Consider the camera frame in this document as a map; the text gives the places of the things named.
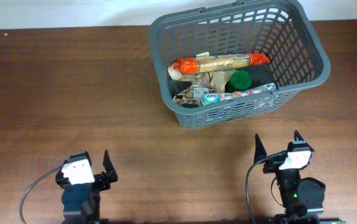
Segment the Kleenex tissue multipack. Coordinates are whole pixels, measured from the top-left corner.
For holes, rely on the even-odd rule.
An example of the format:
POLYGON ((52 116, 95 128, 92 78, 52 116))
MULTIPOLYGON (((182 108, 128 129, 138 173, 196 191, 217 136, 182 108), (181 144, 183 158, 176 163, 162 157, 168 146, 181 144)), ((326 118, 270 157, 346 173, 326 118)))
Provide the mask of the Kleenex tissue multipack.
POLYGON ((256 95, 258 93, 264 93, 269 91, 275 91, 277 89, 276 84, 269 83, 266 85, 251 88, 245 91, 235 91, 233 93, 209 93, 205 94, 200 99, 201 106, 218 103, 225 100, 233 100, 235 98, 242 98, 245 96, 256 95))

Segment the green lid jar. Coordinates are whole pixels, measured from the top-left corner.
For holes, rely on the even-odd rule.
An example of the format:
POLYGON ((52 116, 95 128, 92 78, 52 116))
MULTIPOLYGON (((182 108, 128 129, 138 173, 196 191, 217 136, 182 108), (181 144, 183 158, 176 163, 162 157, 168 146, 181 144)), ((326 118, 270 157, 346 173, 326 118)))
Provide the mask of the green lid jar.
POLYGON ((231 75, 228 83, 228 92, 248 90, 251 84, 252 78, 250 74, 243 70, 237 70, 231 75))

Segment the beige paper bag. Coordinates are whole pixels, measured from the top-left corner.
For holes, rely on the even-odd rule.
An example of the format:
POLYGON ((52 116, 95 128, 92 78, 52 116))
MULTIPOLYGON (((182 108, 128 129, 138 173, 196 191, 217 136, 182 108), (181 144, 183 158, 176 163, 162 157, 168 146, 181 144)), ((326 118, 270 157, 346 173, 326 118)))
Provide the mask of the beige paper bag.
POLYGON ((214 91, 217 93, 224 93, 226 91, 226 84, 229 82, 234 72, 234 69, 211 72, 211 86, 214 91))

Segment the brown mushroom snack bag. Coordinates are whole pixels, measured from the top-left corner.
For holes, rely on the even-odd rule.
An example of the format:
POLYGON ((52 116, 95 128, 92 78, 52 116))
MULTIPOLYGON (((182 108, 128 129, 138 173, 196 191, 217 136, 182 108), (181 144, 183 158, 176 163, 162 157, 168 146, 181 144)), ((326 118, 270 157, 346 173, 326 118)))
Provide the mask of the brown mushroom snack bag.
POLYGON ((173 80, 190 82, 191 85, 175 95, 173 101, 184 107, 198 107, 204 94, 214 93, 214 79, 211 72, 185 75, 179 71, 179 63, 175 61, 168 67, 168 73, 173 80))

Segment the orange spaghetti pasta package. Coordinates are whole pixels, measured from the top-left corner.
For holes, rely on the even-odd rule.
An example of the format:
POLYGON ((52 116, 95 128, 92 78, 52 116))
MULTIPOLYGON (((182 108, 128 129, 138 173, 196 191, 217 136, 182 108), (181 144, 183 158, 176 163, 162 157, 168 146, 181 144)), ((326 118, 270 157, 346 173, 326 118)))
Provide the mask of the orange spaghetti pasta package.
POLYGON ((229 70, 270 63, 264 54, 228 54, 180 58, 173 63, 173 69, 184 75, 229 70))

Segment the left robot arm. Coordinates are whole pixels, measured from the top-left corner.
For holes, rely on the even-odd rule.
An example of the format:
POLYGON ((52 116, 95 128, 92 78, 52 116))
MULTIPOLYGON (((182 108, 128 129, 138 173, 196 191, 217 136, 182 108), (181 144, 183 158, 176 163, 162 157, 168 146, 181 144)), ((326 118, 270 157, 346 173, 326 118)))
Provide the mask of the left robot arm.
POLYGON ((108 151, 103 156, 104 171, 92 172, 92 161, 87 151, 72 154, 64 161, 55 182, 64 190, 61 201, 64 206, 64 223, 106 223, 100 218, 100 192, 108 190, 118 180, 117 172, 108 151))

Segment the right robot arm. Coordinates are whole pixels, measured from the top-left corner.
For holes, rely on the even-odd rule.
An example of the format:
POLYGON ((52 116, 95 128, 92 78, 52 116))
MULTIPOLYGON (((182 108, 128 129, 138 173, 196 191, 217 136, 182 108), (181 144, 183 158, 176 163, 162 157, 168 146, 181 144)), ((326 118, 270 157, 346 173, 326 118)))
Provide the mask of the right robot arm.
POLYGON ((256 134, 254 164, 262 164, 264 174, 275 174, 284 213, 274 216, 274 223, 318 223, 326 185, 311 177, 301 178, 300 171, 310 165, 315 151, 298 131, 293 135, 286 150, 267 155, 256 134))

